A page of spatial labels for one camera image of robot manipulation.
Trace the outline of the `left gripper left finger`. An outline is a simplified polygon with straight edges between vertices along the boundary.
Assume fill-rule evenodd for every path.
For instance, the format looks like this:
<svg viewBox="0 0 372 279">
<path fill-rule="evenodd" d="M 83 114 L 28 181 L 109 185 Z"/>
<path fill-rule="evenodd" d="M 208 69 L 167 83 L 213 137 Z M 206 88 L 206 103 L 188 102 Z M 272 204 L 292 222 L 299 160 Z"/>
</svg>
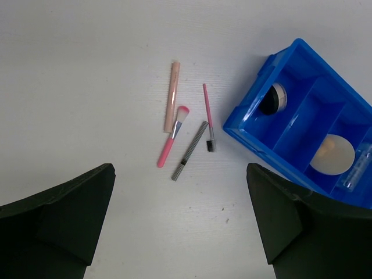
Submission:
<svg viewBox="0 0 372 279">
<path fill-rule="evenodd" d="M 115 184 L 102 164 L 1 206 L 1 278 L 83 278 L 92 264 Z"/>
</svg>

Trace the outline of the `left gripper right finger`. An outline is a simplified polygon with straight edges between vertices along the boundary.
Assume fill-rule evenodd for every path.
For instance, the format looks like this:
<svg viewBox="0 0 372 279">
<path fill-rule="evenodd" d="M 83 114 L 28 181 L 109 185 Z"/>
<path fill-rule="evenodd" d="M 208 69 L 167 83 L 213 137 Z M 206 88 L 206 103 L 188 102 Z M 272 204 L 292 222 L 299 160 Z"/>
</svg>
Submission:
<svg viewBox="0 0 372 279">
<path fill-rule="evenodd" d="M 257 163 L 246 179 L 276 278 L 371 278 L 371 210 L 292 183 Z"/>
</svg>

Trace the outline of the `clear plastic bottle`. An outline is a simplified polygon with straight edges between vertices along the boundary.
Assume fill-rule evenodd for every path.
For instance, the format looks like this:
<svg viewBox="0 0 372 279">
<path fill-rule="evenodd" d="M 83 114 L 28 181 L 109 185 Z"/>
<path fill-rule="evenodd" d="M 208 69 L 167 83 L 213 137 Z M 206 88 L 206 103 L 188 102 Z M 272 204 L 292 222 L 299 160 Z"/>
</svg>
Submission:
<svg viewBox="0 0 372 279">
<path fill-rule="evenodd" d="M 364 172 L 367 170 L 371 163 L 371 144 L 365 144 L 360 149 L 360 156 L 351 168 L 346 178 L 342 180 L 341 187 L 352 192 L 359 181 L 361 180 Z"/>
</svg>

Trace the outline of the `white round powder puff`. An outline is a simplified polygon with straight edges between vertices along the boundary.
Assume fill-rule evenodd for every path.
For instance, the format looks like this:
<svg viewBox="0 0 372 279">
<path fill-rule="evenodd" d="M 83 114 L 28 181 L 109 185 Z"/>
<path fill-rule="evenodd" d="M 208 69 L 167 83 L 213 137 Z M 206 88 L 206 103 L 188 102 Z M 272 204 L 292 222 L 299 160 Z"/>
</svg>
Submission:
<svg viewBox="0 0 372 279">
<path fill-rule="evenodd" d="M 344 137 L 328 134 L 313 159 L 310 166 L 316 171 L 336 176 L 351 168 L 355 159 L 355 149 Z"/>
</svg>

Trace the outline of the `blue plastic organizer tray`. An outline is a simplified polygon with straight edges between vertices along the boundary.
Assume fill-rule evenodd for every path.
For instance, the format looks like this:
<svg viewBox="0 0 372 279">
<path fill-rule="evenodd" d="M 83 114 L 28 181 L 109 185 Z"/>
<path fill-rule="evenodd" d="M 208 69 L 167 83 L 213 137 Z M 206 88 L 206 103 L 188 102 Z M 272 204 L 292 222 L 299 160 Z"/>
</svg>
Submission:
<svg viewBox="0 0 372 279">
<path fill-rule="evenodd" d="M 274 83 L 285 88 L 287 107 L 267 116 L 259 105 Z M 267 58 L 223 129 L 292 182 L 371 208 L 371 163 L 352 192 L 341 187 L 360 149 L 371 144 L 371 106 L 304 40 Z M 356 152 L 352 167 L 336 176 L 310 166 L 328 134 L 346 138 Z"/>
</svg>

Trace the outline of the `pink eyebrow comb brush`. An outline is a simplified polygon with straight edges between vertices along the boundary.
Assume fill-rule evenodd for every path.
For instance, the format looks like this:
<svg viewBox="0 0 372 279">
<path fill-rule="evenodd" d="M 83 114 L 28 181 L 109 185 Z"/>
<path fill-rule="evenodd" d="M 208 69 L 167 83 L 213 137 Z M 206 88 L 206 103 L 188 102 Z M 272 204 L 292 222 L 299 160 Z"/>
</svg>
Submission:
<svg viewBox="0 0 372 279">
<path fill-rule="evenodd" d="M 207 149 L 208 149 L 208 152 L 216 152 L 216 141 L 215 141 L 215 137 L 214 137 L 212 114 L 211 114 L 211 111 L 210 111 L 210 103 L 209 103 L 209 97 L 208 97 L 208 91 L 207 91 L 206 84 L 203 84 L 203 94 L 204 94 L 206 114 L 207 114 L 207 118 L 208 118 L 209 134 L 210 134 L 210 138 L 206 142 Z"/>
</svg>

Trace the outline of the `black round powder jar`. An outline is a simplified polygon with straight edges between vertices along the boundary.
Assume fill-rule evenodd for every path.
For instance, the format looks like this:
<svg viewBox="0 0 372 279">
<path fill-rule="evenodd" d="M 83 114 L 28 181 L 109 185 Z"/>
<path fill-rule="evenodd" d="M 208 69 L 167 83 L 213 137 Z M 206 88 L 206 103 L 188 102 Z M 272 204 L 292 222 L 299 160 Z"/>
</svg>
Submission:
<svg viewBox="0 0 372 279">
<path fill-rule="evenodd" d="M 287 102 L 288 98 L 285 88 L 279 83 L 274 83 L 262 99 L 259 110 L 264 115 L 273 115 L 283 111 L 287 107 Z"/>
</svg>

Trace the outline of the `beige concealer stick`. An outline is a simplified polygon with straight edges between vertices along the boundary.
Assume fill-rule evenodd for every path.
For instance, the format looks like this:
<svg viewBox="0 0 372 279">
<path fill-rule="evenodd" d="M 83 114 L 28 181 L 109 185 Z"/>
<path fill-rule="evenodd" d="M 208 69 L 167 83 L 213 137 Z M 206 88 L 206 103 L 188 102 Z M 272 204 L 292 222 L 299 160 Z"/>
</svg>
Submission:
<svg viewBox="0 0 372 279">
<path fill-rule="evenodd" d="M 169 92 L 168 92 L 167 107 L 166 107 L 166 117 L 165 117 L 164 130 L 163 130 L 165 133 L 171 133 L 172 131 L 179 75 L 180 75 L 180 62 L 175 61 L 172 63 L 172 66 L 171 66 L 170 84 L 169 84 Z"/>
</svg>

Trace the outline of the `pink makeup brush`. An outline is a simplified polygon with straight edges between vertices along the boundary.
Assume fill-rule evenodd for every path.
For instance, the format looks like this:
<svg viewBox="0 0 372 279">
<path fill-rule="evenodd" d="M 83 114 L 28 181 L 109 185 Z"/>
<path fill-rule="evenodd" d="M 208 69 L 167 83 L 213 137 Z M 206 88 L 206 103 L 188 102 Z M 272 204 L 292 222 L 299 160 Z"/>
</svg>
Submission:
<svg viewBox="0 0 372 279">
<path fill-rule="evenodd" d="M 167 157 L 174 144 L 175 138 L 178 132 L 180 131 L 183 122 L 185 122 L 185 119 L 187 118 L 188 114 L 189 114 L 189 109 L 186 106 L 178 107 L 176 121 L 173 125 L 172 131 L 164 145 L 162 153 L 160 154 L 159 160 L 157 162 L 158 168 L 162 168 L 165 165 Z"/>
</svg>

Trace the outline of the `checkered eyeliner pen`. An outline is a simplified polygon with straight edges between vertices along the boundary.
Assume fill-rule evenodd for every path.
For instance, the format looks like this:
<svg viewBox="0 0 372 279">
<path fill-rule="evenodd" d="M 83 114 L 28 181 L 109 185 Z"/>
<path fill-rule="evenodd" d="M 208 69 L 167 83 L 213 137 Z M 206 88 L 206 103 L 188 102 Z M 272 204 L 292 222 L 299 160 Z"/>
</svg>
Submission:
<svg viewBox="0 0 372 279">
<path fill-rule="evenodd" d="M 197 133 L 195 134 L 192 142 L 190 143 L 188 149 L 186 150 L 182 160 L 180 161 L 180 163 L 178 164 L 177 168 L 175 169 L 174 173 L 172 174 L 171 176 L 171 179 L 173 181 L 177 181 L 177 179 L 179 178 L 182 170 L 184 169 L 184 167 L 186 166 L 187 162 L 189 161 L 193 151 L 195 150 L 198 142 L 200 141 L 200 139 L 202 138 L 203 136 L 203 133 L 205 132 L 206 128 L 208 127 L 208 122 L 206 121 L 203 121 L 200 128 L 198 129 Z"/>
</svg>

